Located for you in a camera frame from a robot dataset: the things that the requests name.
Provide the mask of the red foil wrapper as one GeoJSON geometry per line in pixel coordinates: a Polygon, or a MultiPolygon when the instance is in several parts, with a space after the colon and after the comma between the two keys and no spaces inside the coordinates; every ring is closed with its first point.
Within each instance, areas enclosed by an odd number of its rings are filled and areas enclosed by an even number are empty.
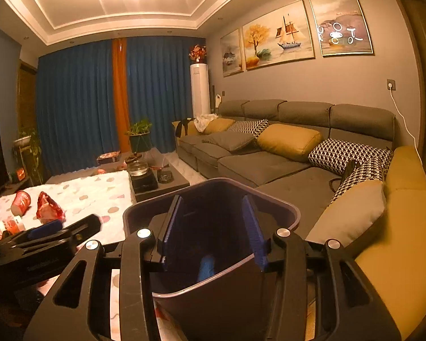
{"type": "Polygon", "coordinates": [[[62,208],[44,191],[38,195],[36,217],[42,224],[65,220],[62,208]]]}

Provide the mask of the small red paper cup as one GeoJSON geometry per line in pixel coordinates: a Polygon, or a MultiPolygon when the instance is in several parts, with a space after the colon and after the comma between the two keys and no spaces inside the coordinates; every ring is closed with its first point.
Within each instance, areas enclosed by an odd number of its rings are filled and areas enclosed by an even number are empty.
{"type": "Polygon", "coordinates": [[[14,216],[22,217],[26,211],[30,208],[31,197],[24,190],[20,190],[16,193],[14,201],[11,205],[11,213],[14,216]]]}

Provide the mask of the blue foam net sleeve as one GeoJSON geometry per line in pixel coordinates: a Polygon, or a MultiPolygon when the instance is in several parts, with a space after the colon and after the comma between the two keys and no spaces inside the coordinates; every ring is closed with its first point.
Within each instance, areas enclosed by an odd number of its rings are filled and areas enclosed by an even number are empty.
{"type": "Polygon", "coordinates": [[[198,270],[198,278],[197,282],[202,282],[215,274],[215,260],[213,255],[205,255],[200,262],[199,270],[198,270]]]}

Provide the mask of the red white plastic bag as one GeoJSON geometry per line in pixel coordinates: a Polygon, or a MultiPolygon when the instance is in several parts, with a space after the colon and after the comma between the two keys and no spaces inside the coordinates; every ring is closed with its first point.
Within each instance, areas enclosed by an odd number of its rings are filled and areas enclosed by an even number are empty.
{"type": "Polygon", "coordinates": [[[5,237],[5,232],[14,235],[23,231],[25,231],[25,227],[19,216],[11,216],[5,220],[0,220],[0,239],[5,237]]]}

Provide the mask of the dark grey trash bin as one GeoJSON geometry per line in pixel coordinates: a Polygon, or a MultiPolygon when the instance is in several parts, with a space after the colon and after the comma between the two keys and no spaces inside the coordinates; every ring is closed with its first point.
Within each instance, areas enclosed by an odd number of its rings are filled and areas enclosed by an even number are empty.
{"type": "Polygon", "coordinates": [[[155,303],[167,311],[189,340],[263,340],[275,293],[276,274],[264,273],[254,260],[241,211],[250,195],[261,218],[292,230],[299,210],[256,189],[217,178],[139,202],[123,216],[128,237],[183,199],[166,231],[163,269],[151,274],[155,303]],[[214,276],[197,282],[201,259],[213,255],[214,276]]]}

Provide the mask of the dark coffee table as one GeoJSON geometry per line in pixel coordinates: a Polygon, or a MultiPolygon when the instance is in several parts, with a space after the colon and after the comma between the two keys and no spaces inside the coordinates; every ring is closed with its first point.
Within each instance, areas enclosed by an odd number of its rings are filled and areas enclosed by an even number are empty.
{"type": "Polygon", "coordinates": [[[141,154],[125,152],[121,153],[121,155],[117,158],[102,158],[101,163],[99,163],[96,167],[52,176],[48,179],[47,184],[58,184],[72,179],[86,178],[90,176],[105,175],[107,177],[111,177],[113,172],[120,172],[123,170],[126,171],[131,181],[131,177],[127,171],[127,164],[133,160],[148,163],[158,181],[158,188],[156,190],[144,193],[134,192],[134,197],[137,202],[158,197],[190,186],[188,179],[180,174],[179,171],[170,163],[168,154],[161,154],[161,152],[159,152],[156,148],[152,148],[148,152],[141,154]]]}

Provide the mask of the green potted floor plant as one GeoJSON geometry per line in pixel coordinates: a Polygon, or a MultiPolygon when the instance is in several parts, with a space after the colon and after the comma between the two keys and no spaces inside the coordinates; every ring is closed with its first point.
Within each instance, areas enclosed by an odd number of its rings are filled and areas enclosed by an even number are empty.
{"type": "Polygon", "coordinates": [[[131,150],[134,154],[148,152],[152,148],[151,126],[152,124],[147,118],[130,124],[130,129],[126,131],[126,135],[129,138],[131,150]]]}

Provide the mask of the grey sectional sofa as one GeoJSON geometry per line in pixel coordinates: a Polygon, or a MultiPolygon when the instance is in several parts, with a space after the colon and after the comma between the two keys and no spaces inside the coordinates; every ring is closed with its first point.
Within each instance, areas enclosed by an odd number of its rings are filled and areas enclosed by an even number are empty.
{"type": "Polygon", "coordinates": [[[202,131],[177,121],[181,160],[208,179],[226,177],[294,204],[307,236],[350,161],[378,157],[388,169],[396,117],[385,109],[282,99],[223,102],[202,131]]]}

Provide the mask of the near patterned cushion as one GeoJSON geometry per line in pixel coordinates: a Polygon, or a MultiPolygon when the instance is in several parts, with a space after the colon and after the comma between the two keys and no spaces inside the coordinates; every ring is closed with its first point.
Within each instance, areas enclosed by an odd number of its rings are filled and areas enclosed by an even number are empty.
{"type": "Polygon", "coordinates": [[[308,155],[309,162],[340,176],[330,203],[361,182],[385,181],[393,151],[339,139],[326,139],[308,155]]]}

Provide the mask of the orange centre curtain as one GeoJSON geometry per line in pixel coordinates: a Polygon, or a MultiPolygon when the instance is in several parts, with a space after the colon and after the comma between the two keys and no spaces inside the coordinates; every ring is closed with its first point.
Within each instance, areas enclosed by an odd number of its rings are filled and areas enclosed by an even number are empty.
{"type": "Polygon", "coordinates": [[[127,76],[127,40],[112,40],[112,69],[115,123],[118,142],[122,153],[130,152],[129,138],[126,135],[130,125],[127,76]]]}

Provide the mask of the grey sofa cushion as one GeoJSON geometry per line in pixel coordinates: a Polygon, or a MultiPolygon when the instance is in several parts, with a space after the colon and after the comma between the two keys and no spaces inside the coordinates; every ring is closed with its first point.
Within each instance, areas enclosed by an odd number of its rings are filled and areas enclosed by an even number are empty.
{"type": "Polygon", "coordinates": [[[201,140],[203,143],[217,145],[229,152],[238,152],[253,145],[254,141],[255,137],[252,133],[229,131],[212,133],[201,140]]]}

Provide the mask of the far patterned cushion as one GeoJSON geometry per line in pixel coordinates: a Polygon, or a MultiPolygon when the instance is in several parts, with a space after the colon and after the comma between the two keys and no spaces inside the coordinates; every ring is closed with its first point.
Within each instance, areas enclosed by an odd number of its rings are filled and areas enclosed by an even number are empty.
{"type": "Polygon", "coordinates": [[[266,118],[260,120],[236,121],[227,129],[227,131],[251,134],[255,139],[257,139],[260,134],[268,128],[268,126],[269,121],[266,118]]]}

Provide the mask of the far mustard cushion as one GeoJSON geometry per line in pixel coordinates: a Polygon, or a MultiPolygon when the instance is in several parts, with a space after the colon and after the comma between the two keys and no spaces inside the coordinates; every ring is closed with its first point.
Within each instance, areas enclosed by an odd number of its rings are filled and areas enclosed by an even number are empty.
{"type": "Polygon", "coordinates": [[[215,118],[205,128],[204,134],[210,135],[216,132],[227,131],[235,123],[234,119],[231,118],[215,118]]]}

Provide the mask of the white standing air conditioner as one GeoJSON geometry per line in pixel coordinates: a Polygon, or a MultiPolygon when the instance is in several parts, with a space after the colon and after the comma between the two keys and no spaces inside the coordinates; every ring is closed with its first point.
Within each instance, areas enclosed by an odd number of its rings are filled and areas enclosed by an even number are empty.
{"type": "Polygon", "coordinates": [[[190,73],[193,117],[210,114],[208,66],[204,63],[192,64],[190,73]]]}

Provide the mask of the red flower decoration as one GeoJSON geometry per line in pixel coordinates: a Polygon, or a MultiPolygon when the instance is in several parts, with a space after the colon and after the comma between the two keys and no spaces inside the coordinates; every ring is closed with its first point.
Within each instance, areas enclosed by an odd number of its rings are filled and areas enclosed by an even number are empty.
{"type": "Polygon", "coordinates": [[[192,46],[188,56],[193,63],[205,63],[207,56],[206,46],[199,44],[192,46]]]}

